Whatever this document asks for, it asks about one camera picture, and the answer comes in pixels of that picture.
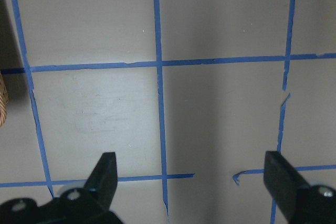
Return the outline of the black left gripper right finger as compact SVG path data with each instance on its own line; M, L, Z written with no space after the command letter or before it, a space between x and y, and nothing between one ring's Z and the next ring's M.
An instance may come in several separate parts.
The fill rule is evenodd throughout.
M277 151L267 151L264 184L287 221L300 219L302 199L310 189L308 182Z

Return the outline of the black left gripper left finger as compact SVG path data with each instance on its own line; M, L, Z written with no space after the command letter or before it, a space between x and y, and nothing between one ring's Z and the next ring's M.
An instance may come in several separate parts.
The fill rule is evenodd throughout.
M115 152L101 155L84 189L104 208L110 208L117 190L117 159Z

